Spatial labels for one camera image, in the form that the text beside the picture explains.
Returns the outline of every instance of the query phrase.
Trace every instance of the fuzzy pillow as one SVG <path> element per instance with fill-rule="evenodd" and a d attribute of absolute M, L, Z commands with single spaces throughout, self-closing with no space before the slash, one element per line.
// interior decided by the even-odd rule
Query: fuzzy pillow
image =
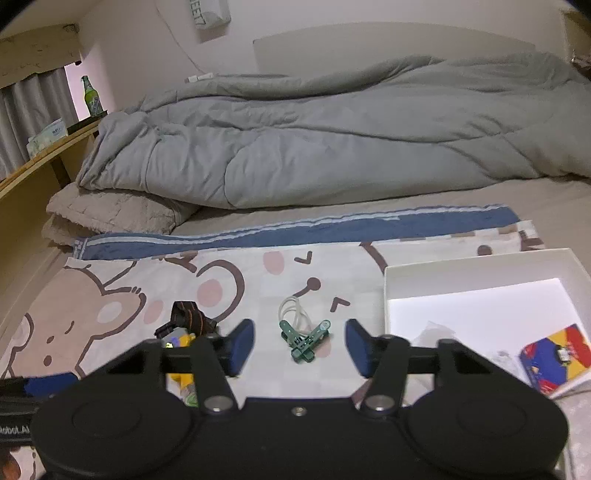
<path fill-rule="evenodd" d="M 44 236 L 60 244 L 70 244 L 67 241 L 70 234 L 132 232 L 168 235 L 198 208 L 149 193 L 132 190 L 91 192 L 70 183 L 47 204 L 47 213 L 52 217 L 44 228 Z M 52 230 L 60 232 L 60 241 L 51 237 Z"/>

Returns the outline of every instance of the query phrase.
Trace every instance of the red and yellow card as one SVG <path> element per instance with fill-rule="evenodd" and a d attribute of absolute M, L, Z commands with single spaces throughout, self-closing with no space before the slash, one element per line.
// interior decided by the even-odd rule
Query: red and yellow card
<path fill-rule="evenodd" d="M 591 349 L 578 325 L 527 345 L 519 355 L 538 391 L 549 395 L 591 367 Z"/>

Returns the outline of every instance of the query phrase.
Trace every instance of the green clip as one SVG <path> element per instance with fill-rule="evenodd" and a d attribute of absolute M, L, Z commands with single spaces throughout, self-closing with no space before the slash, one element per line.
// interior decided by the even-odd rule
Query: green clip
<path fill-rule="evenodd" d="M 310 332 L 309 335 L 301 335 L 296 332 L 286 320 L 279 322 L 281 336 L 291 348 L 291 356 L 296 362 L 302 358 L 306 362 L 314 359 L 313 349 L 329 334 L 330 322 L 322 320 L 320 325 Z"/>

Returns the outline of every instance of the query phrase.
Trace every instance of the pink cheek circle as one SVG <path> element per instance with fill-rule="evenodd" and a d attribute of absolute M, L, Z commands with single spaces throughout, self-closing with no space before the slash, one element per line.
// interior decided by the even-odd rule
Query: pink cheek circle
<path fill-rule="evenodd" d="M 214 278 L 204 281 L 197 289 L 197 303 L 202 307 L 215 307 L 222 300 L 223 288 Z"/>
<path fill-rule="evenodd" d="M 262 264 L 271 275 L 281 275 L 285 269 L 285 259 L 281 252 L 265 252 Z"/>
<path fill-rule="evenodd" d="M 164 310 L 164 302 L 162 300 L 154 300 L 145 310 L 144 323 L 146 325 L 154 323 L 156 320 L 158 320 L 158 318 L 160 318 L 162 310 Z"/>

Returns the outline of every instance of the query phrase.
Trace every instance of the white box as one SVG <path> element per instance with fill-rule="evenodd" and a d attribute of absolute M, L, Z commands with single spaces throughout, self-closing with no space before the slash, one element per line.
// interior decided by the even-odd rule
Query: white box
<path fill-rule="evenodd" d="M 591 277 L 568 248 L 388 267 L 384 302 L 386 333 L 419 346 L 452 336 L 527 383 L 523 347 L 574 323 L 587 341 L 591 331 Z M 551 396 L 587 380 L 589 371 Z"/>

